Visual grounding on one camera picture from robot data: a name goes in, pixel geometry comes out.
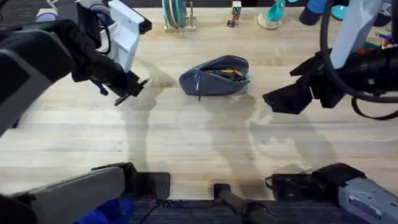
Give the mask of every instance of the black cable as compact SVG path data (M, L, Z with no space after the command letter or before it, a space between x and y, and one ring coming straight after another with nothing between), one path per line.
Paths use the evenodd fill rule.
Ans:
M247 200L241 207L239 214L241 216L241 223L248 223L248 215L256 209L263 209L271 217L277 218L263 203L254 200Z
M208 205L208 206L183 206L182 203L184 203L183 200L165 201L164 203L162 203L162 207L165 207L165 208L182 208L182 209L203 209L203 208L213 208L213 207L221 204L221 203L216 203L214 200L212 200L212 204Z
M148 216L157 208L159 207L160 204L156 203L155 206L153 206L145 215L144 217L141 219L141 221L139 222L139 224L143 224L145 222L145 220L148 218Z
M102 3L103 3L106 7L109 7L109 2L107 2L107 1L105 1L105 0L102 0Z
M4 5L6 5L6 3L8 2L9 0L2 0L1 2L0 2L0 10L4 7Z
M336 73L335 68L333 67L333 64L331 62L328 50L329 20L330 20L331 9L334 3L335 3L334 0L327 1L322 16L321 31L320 31L320 48L328 77L338 88L340 88L340 90L360 100L370 101L375 103L398 103L398 97L393 97L393 96L376 97L376 96L366 95L362 92L358 92L349 87L343 80L341 80L341 78Z
M165 207L165 208L185 208L185 209L202 209L202 208L213 208L213 207L219 205L219 203L215 203L215 202L213 201L213 203L212 203L210 206L184 207L184 206L181 206L181 205L178 205L178 206L174 205L174 204L176 204L177 202L182 203L183 201L182 201L182 200L179 200L179 201L175 201L175 200L168 201L168 200L166 200L166 201L163 201L163 202L162 202L161 200L156 200L156 205L154 205L154 206L143 216L143 218L141 219L141 221L139 222L139 224L143 224L143 223L145 222L145 220L149 217L149 215L150 215L156 208L158 208L158 207Z
M376 121L387 121L387 120L394 119L394 118L398 117L398 111L392 112L391 114L387 114L384 116L377 116L377 117L368 116L361 111L361 109L358 106L358 99L355 97L353 97L351 99L351 105L353 106L355 113L357 113L358 115L360 115L364 118L370 118L370 119L373 119Z
M268 180L272 180L272 177L267 177L267 178L266 178L266 186L267 186L269 189L272 189L272 185L268 183Z
M105 33L106 33L106 37L108 38L108 49L105 52L98 52L100 54L103 55L107 55L111 52L111 48L112 48L112 41L111 41L111 33L109 31L108 25L106 25L105 21L102 20L102 18L100 18L100 16L97 15L97 18L102 22L102 24L104 25L104 29L105 29Z

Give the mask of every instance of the blue pouch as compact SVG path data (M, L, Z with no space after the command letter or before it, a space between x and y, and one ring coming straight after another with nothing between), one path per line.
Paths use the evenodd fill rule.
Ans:
M232 81L209 70L232 68L239 71L244 80ZM249 63L246 59L234 55L225 55L191 68L180 76L180 84L185 94L193 96L225 96L245 93L250 82Z

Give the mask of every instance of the teal cup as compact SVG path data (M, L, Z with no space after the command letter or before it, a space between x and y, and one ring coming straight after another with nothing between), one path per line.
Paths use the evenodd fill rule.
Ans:
M272 22L279 21L284 16L285 1L279 0L268 11L267 20Z

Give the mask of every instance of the zipper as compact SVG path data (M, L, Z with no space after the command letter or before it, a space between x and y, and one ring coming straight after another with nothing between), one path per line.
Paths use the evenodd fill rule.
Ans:
M195 72L195 82L196 82L196 92L198 95L198 101L200 101L200 91L199 91L199 87L200 87L200 79L201 79L201 74L199 73L199 71Z

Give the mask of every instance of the light wood surface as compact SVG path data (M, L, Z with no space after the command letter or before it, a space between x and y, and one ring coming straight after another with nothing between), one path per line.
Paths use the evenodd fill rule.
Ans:
M319 24L287 9L273 31L257 24L265 9L243 8L237 27L230 9L195 8L197 31L166 34L161 9L138 9L153 22L141 36L133 71L153 76L138 98L114 107L91 83L66 77L41 96L18 129L0 138L0 192L55 182L95 166L133 161L141 171L172 174L171 198L211 198L226 182L246 198L272 198L264 178L275 172L345 162L398 194L397 121L357 116L345 98L335 109L314 101L299 116L275 114L261 95L294 82L289 71L319 49ZM340 23L331 22L333 40ZM186 96L179 76L199 63L233 54L246 58L252 82L242 96ZM161 87L164 81L173 86ZM394 106L361 103L369 114Z

